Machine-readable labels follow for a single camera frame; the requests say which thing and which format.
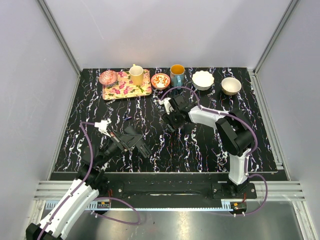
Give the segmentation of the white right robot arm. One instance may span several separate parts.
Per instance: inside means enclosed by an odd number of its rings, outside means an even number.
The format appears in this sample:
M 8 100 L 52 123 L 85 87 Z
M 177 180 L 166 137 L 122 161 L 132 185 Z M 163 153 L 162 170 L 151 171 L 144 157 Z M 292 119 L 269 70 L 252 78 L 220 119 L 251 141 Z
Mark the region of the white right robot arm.
M 249 154 L 256 143 L 256 136 L 243 113 L 238 109 L 229 112 L 210 109 L 187 102 L 181 95 L 163 97 L 159 104 L 165 108 L 162 119 L 172 132 L 187 123 L 217 130 L 222 146 L 229 154 L 228 182 L 225 188 L 233 198 L 243 195 L 249 184 Z

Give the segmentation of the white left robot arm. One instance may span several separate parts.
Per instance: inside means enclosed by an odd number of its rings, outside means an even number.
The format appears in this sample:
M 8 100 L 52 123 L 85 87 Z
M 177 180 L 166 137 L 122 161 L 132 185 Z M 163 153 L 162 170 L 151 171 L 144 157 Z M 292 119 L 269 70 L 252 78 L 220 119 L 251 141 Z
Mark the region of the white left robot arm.
M 98 128 L 100 133 L 109 137 L 108 146 L 99 148 L 92 143 L 88 144 L 87 150 L 82 153 L 84 163 L 71 186 L 40 223 L 29 224 L 25 231 L 26 239 L 65 240 L 78 218 L 92 202 L 97 204 L 91 209 L 95 217 L 101 217 L 113 201 L 123 203 L 131 210 L 134 209 L 124 200 L 113 197 L 108 178 L 102 167 L 112 157 L 132 149 L 137 149 L 144 158 L 151 155 L 151 150 L 143 136 L 137 133 L 132 126 L 128 126 L 124 133 L 107 131 L 102 122 L 96 122 L 93 126 Z

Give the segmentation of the orange floral small bowl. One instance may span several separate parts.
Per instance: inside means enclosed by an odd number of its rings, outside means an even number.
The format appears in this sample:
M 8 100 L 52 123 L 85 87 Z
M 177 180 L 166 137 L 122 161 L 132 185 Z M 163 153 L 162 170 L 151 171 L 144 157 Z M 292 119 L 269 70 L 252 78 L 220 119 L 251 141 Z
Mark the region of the orange floral small bowl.
M 166 89 L 170 83 L 170 77 L 165 73 L 157 73 L 150 79 L 151 85 L 157 90 Z

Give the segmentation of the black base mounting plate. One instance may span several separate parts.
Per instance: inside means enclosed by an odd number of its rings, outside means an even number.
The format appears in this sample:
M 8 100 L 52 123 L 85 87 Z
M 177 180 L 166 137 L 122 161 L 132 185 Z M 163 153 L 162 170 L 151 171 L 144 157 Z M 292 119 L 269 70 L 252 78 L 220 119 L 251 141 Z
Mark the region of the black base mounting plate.
M 255 185 L 236 186 L 227 173 L 106 173 L 102 183 L 114 197 L 197 196 L 206 199 L 255 200 Z

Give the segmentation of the floral rectangular tray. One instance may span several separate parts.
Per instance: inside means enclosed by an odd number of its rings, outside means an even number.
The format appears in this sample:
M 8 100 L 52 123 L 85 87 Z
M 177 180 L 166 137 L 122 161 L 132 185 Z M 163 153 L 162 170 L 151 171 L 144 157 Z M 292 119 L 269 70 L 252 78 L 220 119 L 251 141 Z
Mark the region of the floral rectangular tray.
M 102 99 L 105 101 L 148 96 L 152 93 L 150 71 L 143 70 L 143 83 L 140 86 L 134 85 L 129 71 L 117 73 L 117 83 L 113 86 L 102 87 Z

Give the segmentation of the white scalloped bowl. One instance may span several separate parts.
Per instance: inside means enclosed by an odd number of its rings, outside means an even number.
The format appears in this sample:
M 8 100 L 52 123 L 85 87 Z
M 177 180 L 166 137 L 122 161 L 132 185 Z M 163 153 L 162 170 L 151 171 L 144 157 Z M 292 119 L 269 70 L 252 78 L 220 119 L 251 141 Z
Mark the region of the white scalloped bowl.
M 215 78 L 208 71 L 197 71 L 192 75 L 192 84 L 199 91 L 209 90 L 214 84 Z

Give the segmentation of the blue mug orange inside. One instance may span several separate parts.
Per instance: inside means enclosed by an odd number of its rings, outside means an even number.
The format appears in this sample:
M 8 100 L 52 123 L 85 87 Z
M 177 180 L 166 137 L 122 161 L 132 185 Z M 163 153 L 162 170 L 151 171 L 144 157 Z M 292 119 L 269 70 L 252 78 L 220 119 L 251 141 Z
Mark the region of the blue mug orange inside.
M 170 68 L 170 84 L 180 89 L 185 79 L 185 68 L 180 64 L 175 64 Z

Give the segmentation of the pink patterned bowl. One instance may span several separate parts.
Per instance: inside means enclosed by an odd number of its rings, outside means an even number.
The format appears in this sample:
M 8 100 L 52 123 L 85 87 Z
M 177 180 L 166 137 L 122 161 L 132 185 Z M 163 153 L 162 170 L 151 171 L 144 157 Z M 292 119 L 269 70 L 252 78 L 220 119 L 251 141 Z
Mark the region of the pink patterned bowl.
M 98 80 L 103 86 L 112 87 L 118 81 L 118 73 L 113 70 L 106 70 L 100 74 Z

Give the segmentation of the yellow mug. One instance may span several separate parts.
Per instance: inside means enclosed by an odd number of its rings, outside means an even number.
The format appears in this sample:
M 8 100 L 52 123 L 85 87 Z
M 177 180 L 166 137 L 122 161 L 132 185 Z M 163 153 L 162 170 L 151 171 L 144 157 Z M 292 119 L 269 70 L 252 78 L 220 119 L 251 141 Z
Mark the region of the yellow mug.
M 141 66 L 133 64 L 129 69 L 129 74 L 134 85 L 141 86 L 143 84 L 144 69 Z

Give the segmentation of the beige round bowl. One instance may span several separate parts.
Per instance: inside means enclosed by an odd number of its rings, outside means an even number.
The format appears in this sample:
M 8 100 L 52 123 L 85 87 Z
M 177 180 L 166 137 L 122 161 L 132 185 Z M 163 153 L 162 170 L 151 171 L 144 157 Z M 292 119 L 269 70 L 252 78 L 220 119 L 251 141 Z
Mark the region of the beige round bowl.
M 242 84 L 234 77 L 226 77 L 221 81 L 221 87 L 226 95 L 234 96 L 242 89 Z

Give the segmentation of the left connector box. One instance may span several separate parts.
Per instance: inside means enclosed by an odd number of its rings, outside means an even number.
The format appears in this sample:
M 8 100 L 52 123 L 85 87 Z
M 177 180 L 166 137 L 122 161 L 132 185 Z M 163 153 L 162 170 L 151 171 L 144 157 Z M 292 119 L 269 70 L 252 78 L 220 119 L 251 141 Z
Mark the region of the left connector box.
M 105 199 L 105 200 L 98 200 L 96 206 L 98 209 L 109 209 L 110 205 L 111 205 L 111 201 L 109 199 Z

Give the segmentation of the connector box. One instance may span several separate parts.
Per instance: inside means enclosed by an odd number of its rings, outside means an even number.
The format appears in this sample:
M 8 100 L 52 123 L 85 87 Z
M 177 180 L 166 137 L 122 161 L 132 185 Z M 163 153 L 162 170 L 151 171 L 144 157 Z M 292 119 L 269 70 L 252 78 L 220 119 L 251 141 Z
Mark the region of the connector box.
M 247 203 L 246 202 L 232 202 L 230 206 L 234 212 L 241 212 L 242 213 L 242 212 L 247 211 Z
M 105 200 L 98 200 L 96 206 L 98 209 L 109 209 L 110 205 L 111 205 L 111 201 L 109 199 L 105 199 Z

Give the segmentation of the right connector box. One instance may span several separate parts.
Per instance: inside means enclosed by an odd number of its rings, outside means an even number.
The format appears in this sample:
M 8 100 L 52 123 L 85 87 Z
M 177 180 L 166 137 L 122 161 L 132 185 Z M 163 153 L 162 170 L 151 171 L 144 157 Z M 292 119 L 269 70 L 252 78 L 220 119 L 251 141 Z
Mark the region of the right connector box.
M 242 212 L 247 211 L 247 203 L 246 202 L 232 202 L 230 206 L 234 212 L 241 212 L 242 213 Z

